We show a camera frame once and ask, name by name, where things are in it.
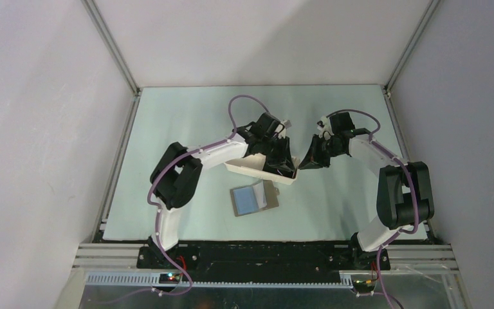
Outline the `white plastic tray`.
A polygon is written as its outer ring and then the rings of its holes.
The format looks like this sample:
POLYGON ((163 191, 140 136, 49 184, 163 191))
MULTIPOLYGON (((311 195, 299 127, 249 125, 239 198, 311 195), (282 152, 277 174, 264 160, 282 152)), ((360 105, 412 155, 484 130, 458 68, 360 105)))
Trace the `white plastic tray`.
POLYGON ((230 172, 262 180, 270 180, 284 185, 291 185, 297 179, 297 171, 294 179, 277 176, 276 174, 264 171, 265 161, 266 157, 264 155, 255 154, 247 156, 246 158, 229 160, 225 162, 224 165, 230 172))

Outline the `beige card holder wallet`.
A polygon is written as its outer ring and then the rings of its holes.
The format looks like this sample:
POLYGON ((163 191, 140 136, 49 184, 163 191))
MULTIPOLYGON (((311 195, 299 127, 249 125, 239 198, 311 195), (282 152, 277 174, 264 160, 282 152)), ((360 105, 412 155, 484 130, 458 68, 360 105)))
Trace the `beige card holder wallet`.
POLYGON ((241 217, 277 208, 279 194, 270 180, 260 180, 251 185, 230 189, 234 216, 241 217))

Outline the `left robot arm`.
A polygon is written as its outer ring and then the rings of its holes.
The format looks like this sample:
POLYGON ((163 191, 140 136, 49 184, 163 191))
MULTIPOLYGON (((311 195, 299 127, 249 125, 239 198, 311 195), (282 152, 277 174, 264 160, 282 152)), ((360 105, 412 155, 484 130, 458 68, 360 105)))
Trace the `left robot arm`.
POLYGON ((255 122, 234 126, 230 136, 206 146, 168 146, 149 181, 147 203, 156 207, 152 258, 162 268, 178 259, 178 229, 182 208, 194 197, 203 171, 225 165, 233 173, 290 185, 297 175, 286 135, 290 123, 268 112, 255 122))

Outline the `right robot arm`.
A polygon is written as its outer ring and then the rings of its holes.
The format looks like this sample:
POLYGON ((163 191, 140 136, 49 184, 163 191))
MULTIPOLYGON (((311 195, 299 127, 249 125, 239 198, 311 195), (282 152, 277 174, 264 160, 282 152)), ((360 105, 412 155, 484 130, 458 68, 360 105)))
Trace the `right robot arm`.
POLYGON ((364 269, 374 261, 374 252, 381 252, 402 234, 415 234, 432 218, 434 202, 428 166, 393 153, 376 140, 375 131, 357 128, 352 112, 338 110, 318 121, 318 133, 298 168, 328 168, 332 158, 347 155, 365 164, 378 179, 377 215, 352 236, 348 252, 349 263, 364 269))

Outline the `black credit cards stack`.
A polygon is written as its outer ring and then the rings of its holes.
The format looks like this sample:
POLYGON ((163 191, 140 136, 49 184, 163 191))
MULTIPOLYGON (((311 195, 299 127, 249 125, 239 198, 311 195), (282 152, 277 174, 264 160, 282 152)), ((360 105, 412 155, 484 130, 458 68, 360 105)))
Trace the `black credit cards stack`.
POLYGON ((294 179, 296 175, 296 171, 282 170, 282 169, 273 169, 273 173, 277 176, 291 178, 294 179))

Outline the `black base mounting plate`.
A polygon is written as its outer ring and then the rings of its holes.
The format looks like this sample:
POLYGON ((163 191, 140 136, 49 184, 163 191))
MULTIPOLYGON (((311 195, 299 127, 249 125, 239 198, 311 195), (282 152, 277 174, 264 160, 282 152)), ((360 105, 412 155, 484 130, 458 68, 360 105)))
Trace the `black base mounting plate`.
POLYGON ((390 270, 386 250, 363 253, 346 241, 179 241, 162 254, 152 240, 138 251, 139 269, 182 267, 195 283, 343 283, 341 272, 390 270))

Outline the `right circuit board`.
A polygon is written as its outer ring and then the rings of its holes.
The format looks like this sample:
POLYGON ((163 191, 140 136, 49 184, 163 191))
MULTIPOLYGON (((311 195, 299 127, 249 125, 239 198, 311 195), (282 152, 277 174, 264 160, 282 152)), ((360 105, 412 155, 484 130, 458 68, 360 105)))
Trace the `right circuit board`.
POLYGON ((353 282, 353 285, 361 285, 361 286, 372 286, 376 283, 374 280, 365 280, 365 281, 360 281, 360 280, 355 280, 353 282))

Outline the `circuit board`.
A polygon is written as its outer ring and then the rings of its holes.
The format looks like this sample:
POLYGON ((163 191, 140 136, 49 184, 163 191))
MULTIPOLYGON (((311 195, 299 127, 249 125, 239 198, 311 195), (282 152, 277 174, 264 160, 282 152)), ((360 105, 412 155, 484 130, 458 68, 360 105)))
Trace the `circuit board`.
POLYGON ((181 282, 181 275, 179 274, 161 274, 159 278, 160 284, 178 284, 181 282))
POLYGON ((365 280, 365 281, 360 281, 360 280, 355 280, 353 282, 353 285, 361 285, 361 286, 372 286, 376 283, 374 280, 365 280))

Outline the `left circuit board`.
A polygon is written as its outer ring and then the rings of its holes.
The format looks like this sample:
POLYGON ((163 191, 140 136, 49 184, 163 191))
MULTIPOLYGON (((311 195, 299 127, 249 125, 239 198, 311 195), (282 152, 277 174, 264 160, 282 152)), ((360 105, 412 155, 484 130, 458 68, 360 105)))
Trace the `left circuit board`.
POLYGON ((159 278, 160 284, 178 284, 181 282, 181 275, 179 274, 161 274, 159 278))

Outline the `aluminium frame rail front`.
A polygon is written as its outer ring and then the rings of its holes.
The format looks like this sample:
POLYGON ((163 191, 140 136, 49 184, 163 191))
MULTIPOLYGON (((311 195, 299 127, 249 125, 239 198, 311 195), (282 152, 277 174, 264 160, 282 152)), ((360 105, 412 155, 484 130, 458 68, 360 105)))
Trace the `aluminium frame rail front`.
POLYGON ((380 254, 344 241, 181 241, 166 254, 145 243, 86 243, 74 267, 92 283, 172 286, 351 286, 352 277, 455 275, 449 245, 400 241, 380 254))

